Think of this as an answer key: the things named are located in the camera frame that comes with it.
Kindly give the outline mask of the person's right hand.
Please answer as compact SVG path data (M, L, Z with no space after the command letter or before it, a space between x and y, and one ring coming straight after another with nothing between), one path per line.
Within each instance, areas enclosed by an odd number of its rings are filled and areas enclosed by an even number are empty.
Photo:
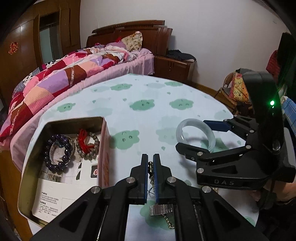
M258 201L262 197L264 191L269 192L270 189L271 189L271 181L268 181L262 190L248 191L248 193L253 197L255 201ZM293 181L293 183L276 181L273 188L273 193L276 194L277 201L286 202L295 198L296 196L295 190L296 190L295 181Z

